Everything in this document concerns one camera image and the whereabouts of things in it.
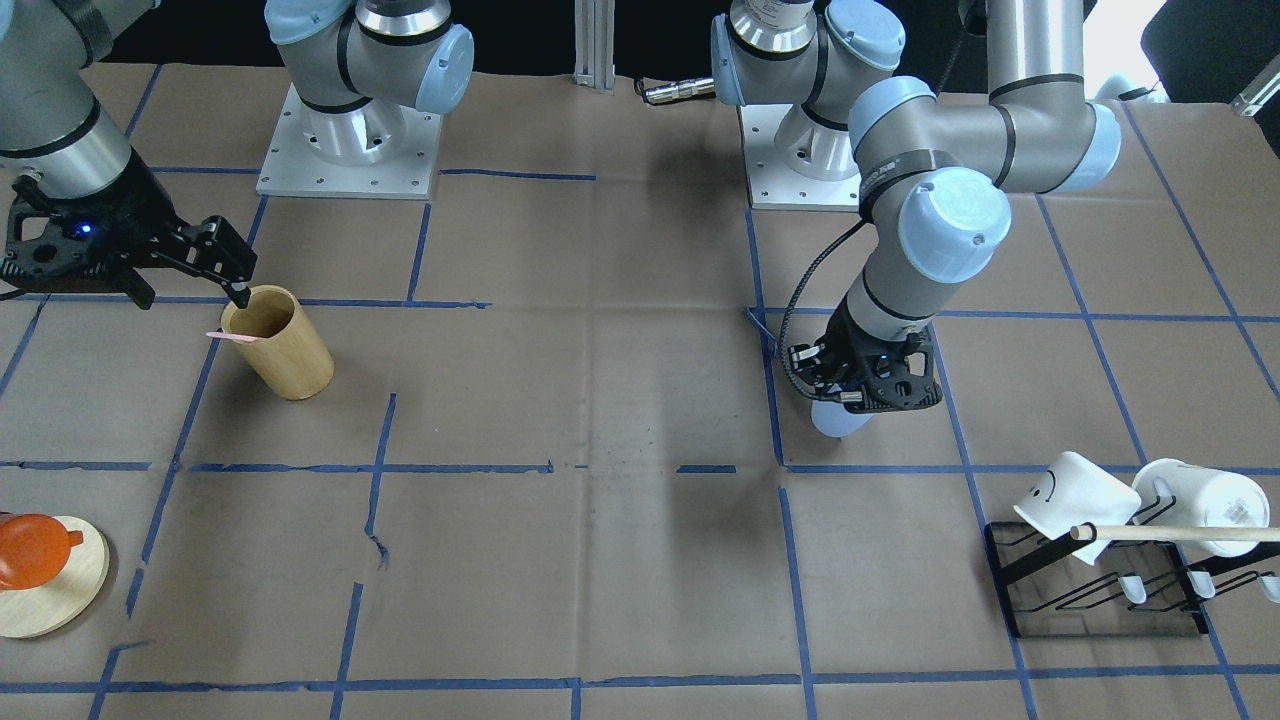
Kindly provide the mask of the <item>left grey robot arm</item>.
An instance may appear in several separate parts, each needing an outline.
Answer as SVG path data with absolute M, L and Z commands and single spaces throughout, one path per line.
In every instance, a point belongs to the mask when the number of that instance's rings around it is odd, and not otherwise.
M 932 322 L 1007 236 L 1011 193 L 1087 190 L 1117 160 L 1117 119 L 1083 88 L 1083 3 L 974 8 L 983 105 L 943 105 L 899 74 L 906 31 L 877 1 L 735 1 L 710 26 L 717 97 L 795 106 L 847 138 L 861 177 L 859 225 L 876 247 L 818 341 L 790 345 L 788 320 L 778 337 L 788 382 L 842 432 L 941 401 Z

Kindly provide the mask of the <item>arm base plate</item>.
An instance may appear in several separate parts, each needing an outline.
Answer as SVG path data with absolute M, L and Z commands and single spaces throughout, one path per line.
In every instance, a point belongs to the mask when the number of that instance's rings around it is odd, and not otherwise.
M 289 88 L 256 190 L 262 196 L 426 201 L 444 124 L 442 115 L 381 100 L 320 113 Z
M 860 174 L 847 132 L 799 104 L 737 109 L 749 204 L 756 210 L 858 210 Z

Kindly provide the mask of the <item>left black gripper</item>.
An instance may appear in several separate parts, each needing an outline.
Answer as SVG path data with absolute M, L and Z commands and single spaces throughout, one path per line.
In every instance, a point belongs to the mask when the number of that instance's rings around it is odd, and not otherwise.
M 931 331 L 881 340 L 849 322 L 831 322 L 814 345 L 787 348 L 787 369 L 819 401 L 851 414 L 933 407 L 943 398 L 934 373 Z

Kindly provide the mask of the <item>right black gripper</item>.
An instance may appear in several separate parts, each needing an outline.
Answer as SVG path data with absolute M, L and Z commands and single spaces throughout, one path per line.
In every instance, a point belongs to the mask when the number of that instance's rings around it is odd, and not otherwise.
M 189 224 L 137 152 L 105 188 L 52 199 L 22 174 L 6 219 L 3 281 L 31 293 L 123 293 L 150 310 L 156 293 L 141 268 L 169 266 L 250 305 L 255 251 L 224 217 Z

